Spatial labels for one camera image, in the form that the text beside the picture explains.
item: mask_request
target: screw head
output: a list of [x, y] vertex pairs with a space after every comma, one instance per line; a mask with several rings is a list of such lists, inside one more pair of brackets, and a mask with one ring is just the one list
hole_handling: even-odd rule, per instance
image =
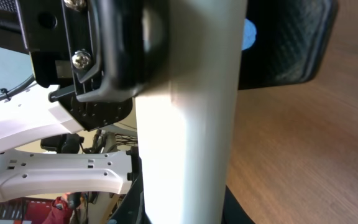
[[66, 7], [81, 11], [86, 7], [86, 0], [64, 0]]
[[83, 70], [92, 64], [92, 58], [89, 53], [79, 50], [74, 53], [71, 62], [75, 68]]

